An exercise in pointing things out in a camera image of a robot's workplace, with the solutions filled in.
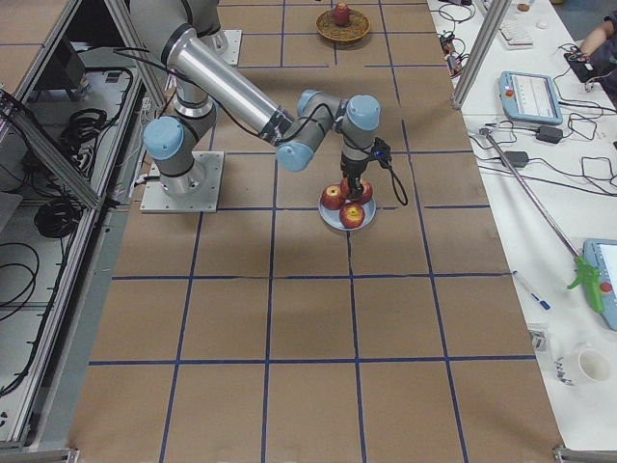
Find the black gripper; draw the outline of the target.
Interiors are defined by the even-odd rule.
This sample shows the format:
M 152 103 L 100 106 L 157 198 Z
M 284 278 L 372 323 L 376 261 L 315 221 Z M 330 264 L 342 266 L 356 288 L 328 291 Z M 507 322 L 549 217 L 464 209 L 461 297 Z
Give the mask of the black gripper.
M 369 148 L 360 148 L 350 139 L 345 139 L 345 147 L 350 148 L 352 157 L 344 151 L 341 153 L 340 168 L 347 179 L 350 201 L 359 201 L 362 198 L 362 173 L 372 161 L 377 161 L 381 168 L 391 170 L 390 146 L 381 138 L 376 137 Z

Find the person forearm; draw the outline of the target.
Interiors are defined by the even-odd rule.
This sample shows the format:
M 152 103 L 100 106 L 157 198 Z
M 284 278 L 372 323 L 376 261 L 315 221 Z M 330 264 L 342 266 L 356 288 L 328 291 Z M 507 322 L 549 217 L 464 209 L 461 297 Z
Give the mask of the person forearm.
M 591 56 L 605 42 L 611 39 L 616 33 L 616 27 L 611 19 L 605 20 L 597 26 L 587 37 L 582 41 L 579 50 L 586 56 Z

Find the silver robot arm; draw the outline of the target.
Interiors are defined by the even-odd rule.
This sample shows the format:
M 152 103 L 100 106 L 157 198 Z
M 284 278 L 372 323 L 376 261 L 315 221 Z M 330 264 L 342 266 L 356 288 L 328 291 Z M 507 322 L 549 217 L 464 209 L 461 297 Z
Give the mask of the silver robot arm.
M 343 139 L 340 166 L 353 199 L 362 194 L 369 162 L 392 168 L 389 145 L 375 135 L 381 107 L 373 96 L 344 99 L 306 90 L 291 117 L 221 56 L 225 41 L 216 2 L 133 1 L 129 11 L 141 43 L 158 62 L 276 147 L 286 170 L 304 170 L 329 131 Z

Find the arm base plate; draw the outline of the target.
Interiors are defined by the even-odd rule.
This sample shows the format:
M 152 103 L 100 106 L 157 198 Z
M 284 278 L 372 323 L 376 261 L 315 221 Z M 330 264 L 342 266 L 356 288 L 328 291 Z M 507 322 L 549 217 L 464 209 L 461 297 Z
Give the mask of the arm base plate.
M 140 209 L 144 213 L 216 213 L 224 171 L 222 151 L 193 152 L 192 169 L 181 177 L 166 177 L 152 163 Z
M 239 62 L 242 30 L 221 29 L 210 37 L 215 51 L 229 65 L 236 67 Z

